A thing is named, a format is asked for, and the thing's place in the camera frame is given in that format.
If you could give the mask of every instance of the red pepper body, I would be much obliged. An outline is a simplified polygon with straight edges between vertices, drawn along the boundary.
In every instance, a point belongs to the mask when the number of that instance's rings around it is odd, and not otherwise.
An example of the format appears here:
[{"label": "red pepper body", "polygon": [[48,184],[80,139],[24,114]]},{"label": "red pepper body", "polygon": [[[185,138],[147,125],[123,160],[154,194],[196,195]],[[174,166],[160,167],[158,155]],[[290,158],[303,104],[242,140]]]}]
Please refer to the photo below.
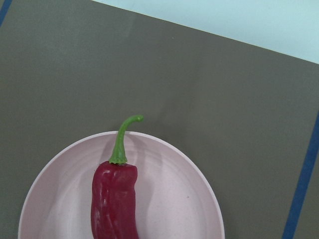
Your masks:
[{"label": "red pepper body", "polygon": [[106,161],[92,183],[91,227],[94,239],[138,239],[135,222],[137,168]]}]

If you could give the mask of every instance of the green stem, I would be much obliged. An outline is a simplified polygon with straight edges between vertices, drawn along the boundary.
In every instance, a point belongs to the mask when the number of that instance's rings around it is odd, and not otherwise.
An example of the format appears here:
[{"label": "green stem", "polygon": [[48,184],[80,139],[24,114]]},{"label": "green stem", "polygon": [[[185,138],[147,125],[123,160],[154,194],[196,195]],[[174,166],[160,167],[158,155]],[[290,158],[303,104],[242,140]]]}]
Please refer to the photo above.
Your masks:
[{"label": "green stem", "polygon": [[119,131],[118,135],[116,137],[114,149],[111,158],[109,159],[110,163],[117,163],[117,164],[124,164],[128,160],[126,159],[125,156],[125,149],[124,149],[124,134],[128,126],[133,123],[133,122],[141,122],[143,120],[142,115],[136,115],[136,116],[131,116],[127,120],[125,120]]}]

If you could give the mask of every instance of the blue tape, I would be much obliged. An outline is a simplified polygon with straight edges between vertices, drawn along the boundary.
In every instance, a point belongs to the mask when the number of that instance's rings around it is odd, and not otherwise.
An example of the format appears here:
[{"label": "blue tape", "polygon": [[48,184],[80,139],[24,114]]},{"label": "blue tape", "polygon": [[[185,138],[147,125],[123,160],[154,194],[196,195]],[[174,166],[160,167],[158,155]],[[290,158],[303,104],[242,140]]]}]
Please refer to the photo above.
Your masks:
[{"label": "blue tape", "polygon": [[317,154],[319,150],[319,113],[317,115],[316,123],[310,143],[304,160],[303,168],[299,176],[297,188],[293,198],[293,202],[290,207],[289,215],[287,218],[286,226],[284,229],[282,239],[294,238],[298,219],[300,216],[301,209],[305,200],[307,188],[310,182],[311,174],[314,169]]},{"label": "blue tape", "polygon": [[6,15],[6,13],[8,12],[8,9],[11,5],[12,0],[4,0],[2,7],[0,9],[0,26],[3,23],[4,17]]}]

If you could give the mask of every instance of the plate rim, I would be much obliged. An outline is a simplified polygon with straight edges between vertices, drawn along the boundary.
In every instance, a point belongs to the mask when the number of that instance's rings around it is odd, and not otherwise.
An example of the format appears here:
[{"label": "plate rim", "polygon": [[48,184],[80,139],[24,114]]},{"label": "plate rim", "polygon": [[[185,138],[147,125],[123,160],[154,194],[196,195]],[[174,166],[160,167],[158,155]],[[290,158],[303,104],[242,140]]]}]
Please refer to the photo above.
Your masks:
[{"label": "plate rim", "polygon": [[[90,140],[92,138],[96,138],[96,137],[100,137],[100,136],[104,136],[104,135],[110,135],[110,134],[117,134],[117,130],[115,131],[106,131],[106,132],[101,132],[101,133],[97,133],[97,134],[93,134],[93,135],[90,135],[90,136],[87,136],[85,138],[82,138],[74,143],[72,143],[71,145],[67,146],[66,148],[64,148],[63,150],[61,150],[58,154],[56,154],[43,168],[42,170],[39,172],[39,174],[37,175],[37,177],[35,178],[35,180],[33,181],[31,187],[29,188],[29,191],[25,197],[25,200],[24,200],[24,203],[23,203],[23,206],[22,206],[22,210],[21,210],[21,213],[20,213],[20,219],[19,219],[19,226],[18,226],[18,239],[21,239],[21,224],[22,224],[22,220],[23,220],[23,216],[24,216],[24,211],[25,211],[25,207],[28,203],[28,199],[33,191],[33,188],[35,187],[35,185],[37,184],[37,182],[39,181],[39,178],[42,176],[43,173],[45,173],[45,171],[47,170],[47,168],[54,162],[54,160],[56,158],[58,158],[60,155],[64,154],[66,151],[68,151],[69,149],[71,149],[72,147],[84,142],[84,141],[87,141],[87,140]],[[203,180],[203,182],[205,183],[205,186],[206,188],[208,189],[214,203],[216,204],[217,206],[217,214],[218,214],[218,218],[220,220],[220,229],[221,229],[221,236],[222,238],[221,239],[225,239],[225,228],[224,228],[224,221],[223,221],[223,217],[222,217],[222,213],[221,213],[221,210],[220,210],[220,206],[219,206],[219,203],[218,203],[218,200],[216,198],[216,195],[215,193],[213,192],[213,189],[211,187],[211,185],[209,184],[209,182],[207,181],[207,179],[205,178],[204,174],[200,171],[200,169],[196,166],[196,164],[190,160],[190,158],[184,154],[182,151],[180,151],[178,148],[176,148],[175,146],[173,146],[172,144],[158,138],[158,137],[155,137],[155,136],[152,136],[152,135],[149,135],[149,134],[146,134],[146,133],[141,133],[141,132],[136,132],[136,131],[126,131],[125,134],[130,134],[130,135],[136,135],[136,136],[140,136],[140,137],[145,137],[145,138],[149,138],[149,139],[152,139],[158,143],[161,143],[167,147],[169,147],[170,149],[174,150],[176,153],[178,153],[180,156],[182,156],[196,171],[196,173],[200,176],[200,178]]]}]

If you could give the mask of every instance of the plate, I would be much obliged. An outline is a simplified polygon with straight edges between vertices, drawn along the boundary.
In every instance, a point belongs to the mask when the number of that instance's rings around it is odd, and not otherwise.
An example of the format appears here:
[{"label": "plate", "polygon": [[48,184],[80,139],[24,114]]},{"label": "plate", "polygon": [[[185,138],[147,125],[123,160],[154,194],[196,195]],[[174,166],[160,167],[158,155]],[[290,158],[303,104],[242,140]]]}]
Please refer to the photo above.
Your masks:
[{"label": "plate", "polygon": [[[18,239],[92,239],[91,184],[112,154],[117,131],[65,148],[40,172],[24,202]],[[156,137],[127,131],[129,164],[138,168],[136,223],[140,239],[224,239],[216,197],[195,164]]]}]

